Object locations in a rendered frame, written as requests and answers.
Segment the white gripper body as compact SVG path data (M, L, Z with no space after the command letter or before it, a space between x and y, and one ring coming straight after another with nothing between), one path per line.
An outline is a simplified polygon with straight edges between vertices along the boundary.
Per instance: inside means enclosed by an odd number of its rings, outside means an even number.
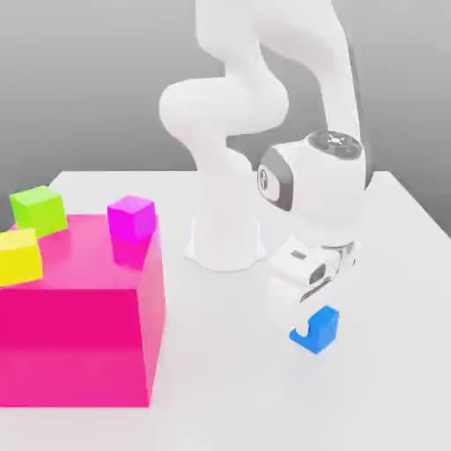
M269 259L268 312L273 322L307 322L315 306L302 297L314 285L310 277L322 265L319 248L283 244Z

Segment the large pink box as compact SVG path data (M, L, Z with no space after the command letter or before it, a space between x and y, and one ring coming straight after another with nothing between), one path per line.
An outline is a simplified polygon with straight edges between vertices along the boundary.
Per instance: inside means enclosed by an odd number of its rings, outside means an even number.
M166 316L160 237L71 215L39 241L40 280L0 289L0 407L150 404Z

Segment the small yellow cube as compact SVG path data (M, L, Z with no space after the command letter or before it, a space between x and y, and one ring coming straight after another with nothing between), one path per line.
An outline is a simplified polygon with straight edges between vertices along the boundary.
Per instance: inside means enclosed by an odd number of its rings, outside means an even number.
M41 252L34 229L0 233L0 287L42 278Z

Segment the small magenta cube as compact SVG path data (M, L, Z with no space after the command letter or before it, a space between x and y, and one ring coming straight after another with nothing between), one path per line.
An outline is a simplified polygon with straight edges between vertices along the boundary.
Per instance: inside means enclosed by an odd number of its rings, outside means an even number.
M125 196L107 207L110 235L118 240L138 242L155 231L155 203L139 196Z

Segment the small green cube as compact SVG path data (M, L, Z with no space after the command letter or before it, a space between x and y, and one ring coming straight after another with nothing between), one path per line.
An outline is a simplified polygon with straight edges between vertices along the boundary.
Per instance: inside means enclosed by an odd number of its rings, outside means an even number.
M10 195L11 210L18 229L34 229L38 238L68 227L62 196L41 185Z

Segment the small blue cube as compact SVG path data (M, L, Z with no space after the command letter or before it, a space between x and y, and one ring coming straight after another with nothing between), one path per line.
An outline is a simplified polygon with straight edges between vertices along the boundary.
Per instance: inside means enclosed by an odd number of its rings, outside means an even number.
M309 318L308 331L305 336L293 329L289 333L289 338L317 355L336 339L338 320L339 312L333 307L324 306Z

